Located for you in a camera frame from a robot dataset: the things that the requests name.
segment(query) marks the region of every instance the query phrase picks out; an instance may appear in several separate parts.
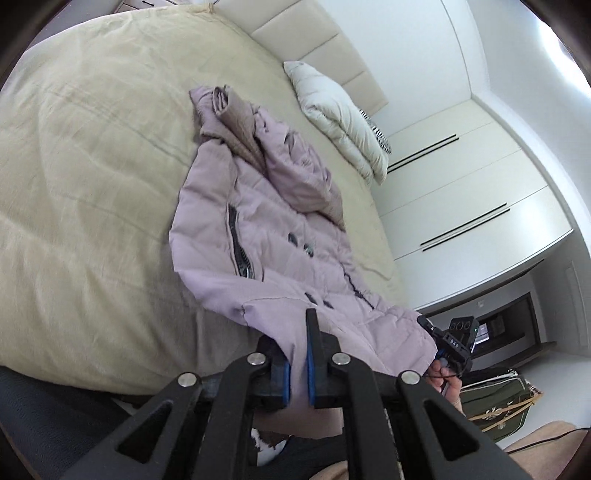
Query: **white pillow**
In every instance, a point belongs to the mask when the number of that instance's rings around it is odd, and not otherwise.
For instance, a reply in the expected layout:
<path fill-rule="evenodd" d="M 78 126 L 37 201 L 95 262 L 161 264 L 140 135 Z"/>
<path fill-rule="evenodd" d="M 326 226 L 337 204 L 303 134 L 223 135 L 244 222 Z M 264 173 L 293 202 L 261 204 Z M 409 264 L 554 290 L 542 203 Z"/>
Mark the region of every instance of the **white pillow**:
<path fill-rule="evenodd" d="M 382 184 L 388 156 L 347 92 L 303 61 L 286 61 L 290 78 L 306 117 L 329 137 L 341 154 L 369 184 Z"/>

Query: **jacket zipper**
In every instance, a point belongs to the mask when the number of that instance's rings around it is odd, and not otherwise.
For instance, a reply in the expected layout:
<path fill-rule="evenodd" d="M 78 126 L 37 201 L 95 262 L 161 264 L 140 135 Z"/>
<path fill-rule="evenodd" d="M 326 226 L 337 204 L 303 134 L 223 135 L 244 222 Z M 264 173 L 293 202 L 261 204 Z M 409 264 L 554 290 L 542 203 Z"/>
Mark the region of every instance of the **jacket zipper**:
<path fill-rule="evenodd" d="M 230 234 L 232 235 L 232 246 L 234 248 L 234 258 L 236 258 L 236 265 L 238 266 L 238 274 L 245 278 L 254 278 L 252 272 L 252 265 L 242 245 L 238 241 L 238 232 L 236 231 L 236 221 L 238 220 L 238 211 L 236 207 L 228 205 L 228 222 L 230 226 Z"/>
<path fill-rule="evenodd" d="M 368 299 L 366 299 L 363 294 L 357 290 L 357 288 L 355 288 L 355 285 L 353 285 L 353 281 L 351 280 L 351 275 L 349 275 L 347 272 L 345 272 L 345 277 L 347 277 L 347 280 L 349 280 L 349 285 L 351 285 L 351 288 L 353 289 L 353 292 L 355 293 L 355 296 L 361 300 L 363 300 L 365 303 L 367 303 L 372 310 L 375 310 L 375 307 L 373 305 L 371 305 L 371 303 L 369 302 Z"/>

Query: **pink puffer jacket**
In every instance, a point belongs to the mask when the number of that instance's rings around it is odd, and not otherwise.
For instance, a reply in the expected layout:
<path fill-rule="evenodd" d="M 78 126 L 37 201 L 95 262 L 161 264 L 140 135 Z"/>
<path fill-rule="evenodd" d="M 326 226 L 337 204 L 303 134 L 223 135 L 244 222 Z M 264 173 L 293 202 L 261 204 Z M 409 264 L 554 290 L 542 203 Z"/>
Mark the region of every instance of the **pink puffer jacket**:
<path fill-rule="evenodd" d="M 205 308 L 274 338 L 291 362 L 289 408 L 257 426 L 338 434 L 335 412 L 308 406 L 306 309 L 379 372 L 423 373 L 435 344 L 418 313 L 388 304 L 357 273 L 340 191 L 315 150 L 228 87 L 191 98 L 202 143 L 170 231 L 174 269 Z"/>

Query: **human hand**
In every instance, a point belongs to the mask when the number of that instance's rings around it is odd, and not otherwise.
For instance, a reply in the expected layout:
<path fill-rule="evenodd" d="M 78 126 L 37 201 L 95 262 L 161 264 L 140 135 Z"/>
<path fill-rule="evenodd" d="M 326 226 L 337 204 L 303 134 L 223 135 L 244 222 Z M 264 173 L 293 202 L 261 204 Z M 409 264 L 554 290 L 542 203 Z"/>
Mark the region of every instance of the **human hand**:
<path fill-rule="evenodd" d="M 439 360 L 434 360 L 427 369 L 427 377 L 425 379 L 429 385 L 441 393 L 443 383 L 447 381 L 448 387 L 445 393 L 445 398 L 448 399 L 454 407 L 460 412 L 462 411 L 462 403 L 460 402 L 460 390 L 462 388 L 462 380 L 449 368 L 442 367 Z"/>

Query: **finger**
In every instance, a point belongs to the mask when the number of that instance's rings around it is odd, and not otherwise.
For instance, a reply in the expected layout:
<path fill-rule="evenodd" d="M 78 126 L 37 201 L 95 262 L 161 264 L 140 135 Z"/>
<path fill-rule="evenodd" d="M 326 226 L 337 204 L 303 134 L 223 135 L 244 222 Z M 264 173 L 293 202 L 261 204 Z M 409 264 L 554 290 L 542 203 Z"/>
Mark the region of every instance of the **finger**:
<path fill-rule="evenodd" d="M 447 368 L 441 369 L 441 373 L 448 377 L 447 384 L 449 385 L 445 394 L 445 397 L 452 403 L 454 403 L 460 397 L 460 390 L 462 389 L 462 380 L 457 376 L 452 376 L 451 372 Z"/>
<path fill-rule="evenodd" d="M 437 390 L 438 393 L 441 393 L 441 385 L 443 384 L 443 380 L 440 378 L 431 378 L 431 377 L 427 377 L 425 379 L 425 382 L 427 382 L 429 385 L 431 385 L 435 390 Z"/>
<path fill-rule="evenodd" d="M 433 360 L 429 368 L 432 369 L 434 372 L 439 373 L 441 371 L 441 361 Z"/>

